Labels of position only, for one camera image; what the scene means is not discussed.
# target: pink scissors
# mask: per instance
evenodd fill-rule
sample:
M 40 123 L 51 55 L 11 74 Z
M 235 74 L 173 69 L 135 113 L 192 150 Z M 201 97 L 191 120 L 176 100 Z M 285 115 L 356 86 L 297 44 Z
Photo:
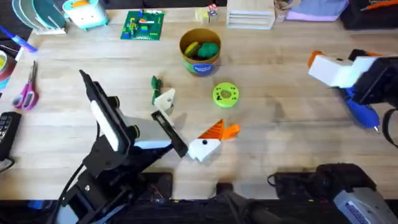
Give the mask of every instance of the pink scissors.
M 34 61 L 32 71 L 30 72 L 29 79 L 25 84 L 24 89 L 17 97 L 15 97 L 14 101 L 12 102 L 15 108 L 30 110 L 36 105 L 37 100 L 39 99 L 39 96 L 36 93 L 34 86 L 36 73 L 37 73 L 37 62 Z

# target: purple object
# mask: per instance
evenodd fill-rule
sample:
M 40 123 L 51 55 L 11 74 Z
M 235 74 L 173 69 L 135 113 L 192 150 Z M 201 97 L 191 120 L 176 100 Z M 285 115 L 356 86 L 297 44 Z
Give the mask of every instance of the purple object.
M 37 100 L 39 99 L 39 96 L 35 92 L 34 88 L 34 80 L 36 77 L 36 73 L 37 73 L 37 62 L 35 61 L 27 83 L 25 84 L 21 93 L 12 102 L 15 108 L 30 110 L 36 105 Z
M 348 5 L 348 0 L 302 0 L 286 15 L 287 20 L 335 21 Z
M 3 33 L 5 33 L 9 38 L 11 38 L 11 40 L 13 40 L 15 43 L 19 44 L 21 47 L 25 48 L 30 53 L 35 53 L 37 51 L 37 49 L 35 47 L 28 44 L 24 39 L 20 38 L 18 35 L 8 32 L 8 30 L 6 30 L 3 26 L 0 26 L 0 30 Z

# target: black keyboard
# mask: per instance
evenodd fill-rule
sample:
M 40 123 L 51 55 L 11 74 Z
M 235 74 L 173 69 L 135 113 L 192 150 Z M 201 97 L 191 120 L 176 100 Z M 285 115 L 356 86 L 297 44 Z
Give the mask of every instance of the black keyboard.
M 9 155 L 20 120 L 19 113 L 5 112 L 0 115 L 0 162 L 6 159 L 11 160 Z

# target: wooden table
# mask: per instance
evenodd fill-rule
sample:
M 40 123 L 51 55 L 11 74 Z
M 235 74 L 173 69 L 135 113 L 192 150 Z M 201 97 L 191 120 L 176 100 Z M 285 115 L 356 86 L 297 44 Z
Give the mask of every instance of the wooden table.
M 13 110 L 12 99 L 27 80 L 33 60 L 39 62 L 37 106 L 23 112 L 12 156 L 17 163 L 0 175 L 0 199 L 58 198 L 63 186 L 89 153 L 96 133 L 83 69 L 108 95 L 117 95 L 128 116 L 150 118 L 153 75 L 177 101 L 171 118 L 185 139 L 192 140 L 221 118 L 239 124 L 237 139 L 226 141 L 204 163 L 173 151 L 148 170 L 174 173 L 174 198 L 207 198 L 219 179 L 235 183 L 247 197 L 275 198 L 266 177 L 276 170 L 315 168 L 328 162 L 361 166 L 387 198 L 398 197 L 398 150 L 375 131 L 358 128 L 337 94 L 307 75 L 315 49 L 347 58 L 353 48 L 384 55 L 398 52 L 396 31 L 348 32 L 338 23 L 284 22 L 273 30 L 209 26 L 222 41 L 221 67 L 210 77 L 191 75 L 182 64 L 178 42 L 194 22 L 194 9 L 167 9 L 160 41 L 120 40 L 127 10 L 108 11 L 107 27 L 85 32 L 71 26 L 67 35 L 31 35 L 39 48 L 24 52 L 0 100 L 1 111 Z M 235 83 L 236 106 L 223 109 L 212 100 L 213 87 Z M 376 105 L 382 115 L 390 108 Z

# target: green lego baseplate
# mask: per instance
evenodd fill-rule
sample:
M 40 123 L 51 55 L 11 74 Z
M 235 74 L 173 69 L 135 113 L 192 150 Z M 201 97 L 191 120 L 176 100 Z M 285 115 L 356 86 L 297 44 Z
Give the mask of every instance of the green lego baseplate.
M 123 26 L 122 40 L 159 40 L 164 11 L 129 11 Z

